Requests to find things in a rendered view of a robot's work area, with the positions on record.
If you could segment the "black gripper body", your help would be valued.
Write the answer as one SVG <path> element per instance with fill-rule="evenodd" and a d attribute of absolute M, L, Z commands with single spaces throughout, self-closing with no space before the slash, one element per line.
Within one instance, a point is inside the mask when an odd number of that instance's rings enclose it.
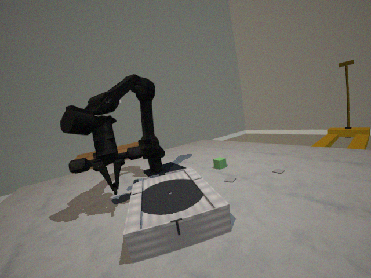
<path fill-rule="evenodd" d="M 87 160 L 81 158 L 69 162 L 71 173 L 81 173 L 89 171 L 90 167 L 105 165 L 105 163 L 118 162 L 126 158 L 131 160 L 140 159 L 143 156 L 143 150 L 140 146 L 127 148 L 127 152 L 118 153 L 114 134 L 111 132 L 99 133 L 93 136 L 94 147 L 96 150 L 96 159 Z"/>

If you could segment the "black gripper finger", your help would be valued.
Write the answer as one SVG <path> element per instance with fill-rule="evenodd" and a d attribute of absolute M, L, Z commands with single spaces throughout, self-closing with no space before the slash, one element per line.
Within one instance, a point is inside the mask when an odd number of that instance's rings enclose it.
<path fill-rule="evenodd" d="M 114 190 L 114 187 L 113 187 L 111 178 L 109 176 L 108 170 L 105 167 L 105 165 L 93 167 L 93 170 L 101 172 L 102 176 L 105 178 L 105 180 L 107 181 L 108 185 L 111 187 L 111 189 L 113 191 Z"/>
<path fill-rule="evenodd" d="M 119 187 L 119 173 L 120 173 L 121 166 L 125 165 L 125 161 L 122 160 L 122 161 L 115 162 L 113 164 L 114 164 L 115 183 L 116 183 L 116 187 L 117 187 L 117 190 L 118 190 L 118 187 Z"/>

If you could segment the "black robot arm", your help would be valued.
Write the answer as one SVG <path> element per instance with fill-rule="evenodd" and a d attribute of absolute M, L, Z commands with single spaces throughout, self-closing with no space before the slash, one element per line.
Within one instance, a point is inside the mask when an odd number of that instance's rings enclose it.
<path fill-rule="evenodd" d="M 148 159 L 150 166 L 148 171 L 151 174 L 165 171 L 161 162 L 161 158 L 165 156 L 165 151 L 159 146 L 159 141 L 154 135 L 152 118 L 155 85 L 147 78 L 136 74 L 126 76 L 109 91 L 91 97 L 85 109 L 74 105 L 67 106 L 60 121 L 61 130 L 67 134 L 89 135 L 92 132 L 93 136 L 104 132 L 114 133 L 112 124 L 116 122 L 115 118 L 111 115 L 99 115 L 114 112 L 122 96 L 130 90 L 136 94 L 140 101 L 143 136 L 138 143 L 143 150 L 143 159 Z"/>

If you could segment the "green cube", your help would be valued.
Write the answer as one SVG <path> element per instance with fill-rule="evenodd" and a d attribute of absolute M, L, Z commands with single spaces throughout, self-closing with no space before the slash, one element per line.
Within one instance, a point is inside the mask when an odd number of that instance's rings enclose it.
<path fill-rule="evenodd" d="M 216 158 L 213 160 L 213 163 L 214 163 L 215 169 L 222 169 L 222 168 L 227 167 L 226 158 L 221 158 L 221 157 Z"/>

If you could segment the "dark grey disc with small center hole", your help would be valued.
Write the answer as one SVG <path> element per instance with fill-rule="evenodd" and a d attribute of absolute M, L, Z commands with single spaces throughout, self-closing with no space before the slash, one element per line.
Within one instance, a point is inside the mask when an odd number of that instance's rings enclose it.
<path fill-rule="evenodd" d="M 141 210 L 148 214 L 173 214 L 198 203 L 202 196 L 191 179 L 167 180 L 142 192 Z"/>

